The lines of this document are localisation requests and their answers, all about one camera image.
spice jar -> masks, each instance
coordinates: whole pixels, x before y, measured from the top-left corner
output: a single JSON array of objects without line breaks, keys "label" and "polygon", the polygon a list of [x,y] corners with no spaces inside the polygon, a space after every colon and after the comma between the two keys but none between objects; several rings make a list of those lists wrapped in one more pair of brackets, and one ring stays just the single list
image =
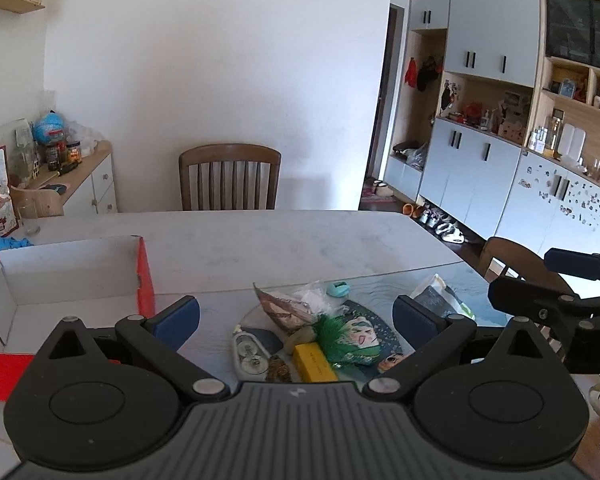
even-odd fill
[{"label": "spice jar", "polygon": [[49,171],[58,171],[60,169],[60,151],[57,144],[51,144],[46,147],[46,164]]},{"label": "spice jar", "polygon": [[72,162],[77,162],[80,164],[82,162],[82,153],[80,151],[80,141],[76,140],[74,142],[69,142],[66,146],[67,150],[67,162],[71,164]]}]

shoebox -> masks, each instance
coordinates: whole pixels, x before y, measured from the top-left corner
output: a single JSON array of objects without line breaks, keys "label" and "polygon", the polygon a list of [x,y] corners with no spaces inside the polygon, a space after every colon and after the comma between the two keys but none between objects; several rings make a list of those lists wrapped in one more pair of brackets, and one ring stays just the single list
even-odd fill
[{"label": "shoebox", "polygon": [[0,400],[6,400],[65,316],[87,328],[131,314],[153,317],[144,240],[82,240],[0,251]]}]

chair backrest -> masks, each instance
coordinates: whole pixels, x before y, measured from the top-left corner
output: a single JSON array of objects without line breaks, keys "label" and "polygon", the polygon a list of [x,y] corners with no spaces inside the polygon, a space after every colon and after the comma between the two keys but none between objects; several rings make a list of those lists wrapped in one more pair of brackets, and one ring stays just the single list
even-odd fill
[{"label": "chair backrest", "polygon": [[[194,188],[198,210],[249,209],[251,205],[260,209],[263,164],[268,165],[266,209],[274,209],[280,160],[280,152],[256,144],[208,144],[187,150],[178,162],[182,209],[192,210],[191,166],[198,167]],[[229,204],[227,188],[231,195]]]},{"label": "chair backrest", "polygon": [[511,269],[519,278],[527,282],[552,288],[565,294],[573,294],[571,287],[560,274],[548,270],[540,256],[520,244],[506,238],[489,238],[480,255],[480,262],[476,269],[478,273],[486,277],[494,258],[504,264],[501,276]]}]

bottle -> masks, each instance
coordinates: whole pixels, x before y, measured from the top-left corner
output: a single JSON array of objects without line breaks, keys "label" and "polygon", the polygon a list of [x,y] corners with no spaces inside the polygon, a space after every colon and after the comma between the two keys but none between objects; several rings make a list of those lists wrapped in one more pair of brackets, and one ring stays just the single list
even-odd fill
[{"label": "bottle", "polygon": [[540,131],[538,132],[538,138],[536,139],[536,153],[540,153],[540,155],[542,155],[544,153],[544,144],[546,142],[546,134],[547,134],[547,129],[546,128],[540,128]]},{"label": "bottle", "polygon": [[534,152],[536,150],[537,135],[538,135],[538,129],[536,128],[535,130],[533,130],[531,132],[531,135],[529,135],[529,142],[526,145],[532,152]]},{"label": "bottle", "polygon": [[557,158],[558,143],[560,143],[560,134],[562,133],[562,125],[564,123],[564,112],[554,108],[551,119],[549,119],[549,127],[547,138],[544,144],[544,156]]}]

black cabinet handle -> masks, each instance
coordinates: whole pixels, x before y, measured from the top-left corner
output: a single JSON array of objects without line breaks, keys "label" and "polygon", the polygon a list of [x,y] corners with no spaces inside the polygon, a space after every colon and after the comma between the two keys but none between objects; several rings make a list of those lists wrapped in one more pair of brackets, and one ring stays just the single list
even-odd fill
[{"label": "black cabinet handle", "polygon": [[567,180],[567,183],[564,185],[564,193],[562,194],[562,198],[560,199],[562,202],[564,202],[564,199],[567,198],[567,193],[569,192],[569,184],[571,183],[571,180]]},{"label": "black cabinet handle", "polygon": [[558,190],[560,189],[561,183],[562,183],[562,177],[560,175],[558,175],[558,185],[555,187],[555,193],[554,193],[555,197],[558,196]]}]

